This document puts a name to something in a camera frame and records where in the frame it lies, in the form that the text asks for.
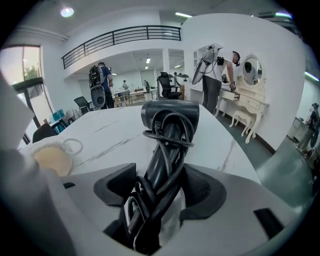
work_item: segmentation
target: vanity stool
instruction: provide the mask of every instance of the vanity stool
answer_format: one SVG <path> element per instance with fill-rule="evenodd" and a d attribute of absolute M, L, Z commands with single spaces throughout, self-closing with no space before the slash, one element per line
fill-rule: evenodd
<path fill-rule="evenodd" d="M 241 134 L 241 137 L 243 137 L 244 134 L 248 134 L 249 128 L 252 128 L 255 118 L 249 112 L 238 109 L 234 112 L 232 116 L 232 123 L 230 124 L 229 127 L 232 127 L 234 125 L 235 119 L 236 119 L 236 123 L 234 126 L 237 126 L 239 118 L 246 120 L 246 126 Z"/>

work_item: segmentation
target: white t-shirt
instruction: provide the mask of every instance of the white t-shirt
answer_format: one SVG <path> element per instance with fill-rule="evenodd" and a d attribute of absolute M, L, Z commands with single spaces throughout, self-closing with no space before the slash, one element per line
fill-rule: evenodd
<path fill-rule="evenodd" d="M 244 70 L 243 75 L 245 82 L 250 86 L 253 86 L 255 84 L 254 80 L 258 81 L 258 73 L 255 67 L 252 67 L 249 73 L 247 73 L 246 70 Z"/>
<path fill-rule="evenodd" d="M 216 53 L 216 57 L 224 58 L 223 65 L 217 65 L 216 61 L 214 61 L 212 64 L 208 65 L 205 69 L 204 76 L 217 79 L 218 81 L 222 82 L 222 73 L 227 65 L 226 61 L 229 61 L 232 63 L 232 60 L 234 58 L 234 53 L 232 50 L 229 50 L 227 48 L 222 48 Z"/>

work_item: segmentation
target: oval mirror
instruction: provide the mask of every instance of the oval mirror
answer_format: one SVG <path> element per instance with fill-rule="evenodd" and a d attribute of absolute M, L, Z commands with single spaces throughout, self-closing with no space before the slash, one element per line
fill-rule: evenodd
<path fill-rule="evenodd" d="M 243 78 L 247 85 L 254 86 L 256 85 L 262 76 L 262 67 L 258 59 L 248 58 L 244 62 L 243 66 Z"/>

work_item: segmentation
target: gray floor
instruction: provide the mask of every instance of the gray floor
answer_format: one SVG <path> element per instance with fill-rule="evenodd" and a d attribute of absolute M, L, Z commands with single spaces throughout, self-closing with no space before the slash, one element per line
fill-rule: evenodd
<path fill-rule="evenodd" d="M 230 128 L 229 119 L 220 115 L 217 119 L 241 146 L 263 186 L 284 200 L 296 213 L 309 206 L 312 198 L 311 171 L 288 137 L 272 155 L 256 139 L 246 144 L 246 137 L 241 137 L 243 129 L 239 126 Z"/>

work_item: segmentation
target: ceiling lamp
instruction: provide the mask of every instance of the ceiling lamp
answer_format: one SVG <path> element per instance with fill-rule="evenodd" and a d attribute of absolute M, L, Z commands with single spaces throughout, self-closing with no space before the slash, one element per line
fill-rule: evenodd
<path fill-rule="evenodd" d="M 307 77 L 310 77 L 310 78 L 312 78 L 313 80 L 316 80 L 316 81 L 319 81 L 319 79 L 318 78 L 316 78 L 313 74 L 310 74 L 309 72 L 304 72 L 304 74 L 307 76 Z"/>
<path fill-rule="evenodd" d="M 175 15 L 181 16 L 181 17 L 185 17 L 185 18 L 191 18 L 192 17 L 191 15 L 184 14 L 184 13 L 181 13 L 181 12 L 176 12 Z"/>
<path fill-rule="evenodd" d="M 276 16 L 276 17 L 285 17 L 285 18 L 290 18 L 290 19 L 292 19 L 292 16 L 291 16 L 290 14 L 288 14 L 288 13 L 283 13 L 283 12 L 276 12 L 276 13 L 275 13 L 275 16 Z"/>
<path fill-rule="evenodd" d="M 60 14 L 64 18 L 68 18 L 71 17 L 74 14 L 74 12 L 74 9 L 72 9 L 71 7 L 65 7 L 61 9 Z"/>

